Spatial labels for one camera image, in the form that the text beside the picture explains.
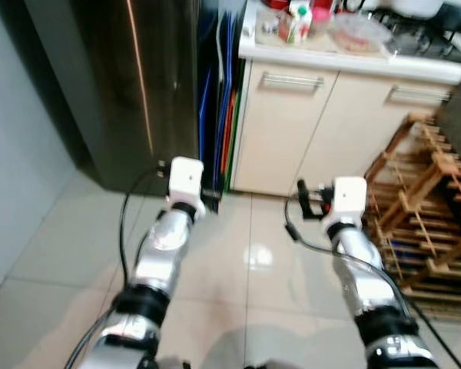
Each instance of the wooden rack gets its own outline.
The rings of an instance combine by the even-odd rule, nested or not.
[[[409,115],[366,173],[364,221],[388,272],[435,317],[461,319],[461,159]]]

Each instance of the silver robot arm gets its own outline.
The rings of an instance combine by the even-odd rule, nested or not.
[[[155,362],[155,355],[191,229],[205,216],[202,171],[200,161],[181,157],[172,161],[168,210],[150,230],[128,287],[113,301],[114,310],[80,369],[184,367],[173,357]]]
[[[361,231],[366,206],[363,178],[337,178],[333,199],[321,227],[334,251],[383,270],[380,254]],[[343,297],[365,345],[369,369],[437,367],[418,335],[418,326],[393,287],[372,268],[348,258],[334,258],[333,267],[343,288]]]

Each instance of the countertop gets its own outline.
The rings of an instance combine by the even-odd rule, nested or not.
[[[280,43],[263,45],[255,42],[257,12],[268,9],[259,0],[248,0],[239,41],[239,56],[244,59],[277,62],[288,65],[353,71],[419,81],[458,85],[461,64],[427,58],[383,55],[351,55],[339,51],[297,48]]]

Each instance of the white wall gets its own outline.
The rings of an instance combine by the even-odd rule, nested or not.
[[[0,19],[0,284],[74,169]]]

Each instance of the cabinet handle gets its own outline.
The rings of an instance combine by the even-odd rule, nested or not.
[[[388,98],[393,98],[395,97],[394,95],[400,98],[417,98],[423,100],[434,100],[439,102],[446,102],[451,99],[451,94],[449,92],[427,92],[421,90],[413,90],[411,88],[403,88],[398,85],[394,85],[393,88],[391,88]]]
[[[272,83],[274,85],[286,85],[287,87],[311,87],[312,91],[316,91],[316,88],[324,85],[324,78],[305,78],[305,77],[292,77],[290,75],[272,75],[267,71],[263,73],[261,78],[261,86],[269,87],[267,84]]]

